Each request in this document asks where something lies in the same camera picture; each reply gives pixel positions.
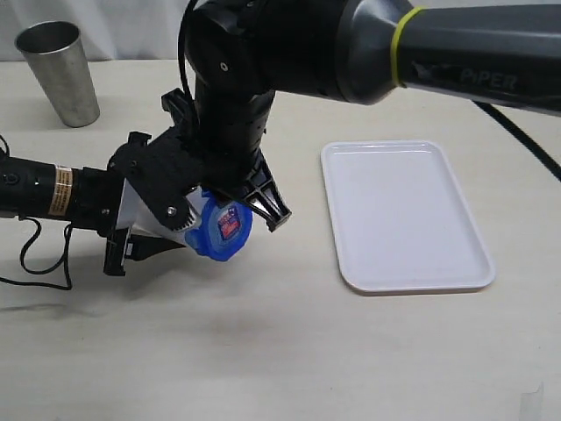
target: blue object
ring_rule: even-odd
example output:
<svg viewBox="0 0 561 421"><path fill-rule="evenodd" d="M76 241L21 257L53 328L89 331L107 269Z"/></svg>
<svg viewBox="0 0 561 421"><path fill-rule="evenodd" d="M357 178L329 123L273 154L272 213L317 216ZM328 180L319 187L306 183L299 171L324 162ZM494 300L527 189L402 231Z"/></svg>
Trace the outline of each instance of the blue object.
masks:
<svg viewBox="0 0 561 421"><path fill-rule="evenodd" d="M252 231L253 212L238 202L218 206L214 195L203 191L208 200L201 211L201 224L185 232L185 241L201 256L228 261L244 247Z"/></svg>

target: white plastic tray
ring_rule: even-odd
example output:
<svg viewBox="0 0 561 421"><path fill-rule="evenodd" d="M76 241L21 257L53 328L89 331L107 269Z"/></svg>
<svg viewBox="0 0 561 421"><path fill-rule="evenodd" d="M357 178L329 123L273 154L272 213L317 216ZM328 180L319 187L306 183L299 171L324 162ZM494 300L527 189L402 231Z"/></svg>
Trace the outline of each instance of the white plastic tray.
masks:
<svg viewBox="0 0 561 421"><path fill-rule="evenodd" d="M365 293L481 289L495 277L442 150L332 143L322 165L339 268Z"/></svg>

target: table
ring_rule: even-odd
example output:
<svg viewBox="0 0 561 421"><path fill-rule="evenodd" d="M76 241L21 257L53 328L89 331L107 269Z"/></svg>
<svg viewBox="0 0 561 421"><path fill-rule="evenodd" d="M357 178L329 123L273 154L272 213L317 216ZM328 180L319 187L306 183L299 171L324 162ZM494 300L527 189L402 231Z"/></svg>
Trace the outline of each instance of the table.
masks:
<svg viewBox="0 0 561 421"><path fill-rule="evenodd" d="M91 64L102 116L68 129L24 63L0 64L0 133L12 155L104 168L132 130L171 123L173 61ZM561 159L561 120L509 111ZM337 271L319 153L336 140L429 139L446 152L498 276L478 293L364 297ZM544 385L561 413L561 189L467 101L394 92L371 106L279 94L263 150L292 219L257 220L218 264L185 250L102 274L104 241L76 232L71 292L0 286L6 421L517 420ZM45 223L30 266L62 247ZM29 280L33 226L0 221L0 275ZM45 281L61 282L62 273Z"/></svg>

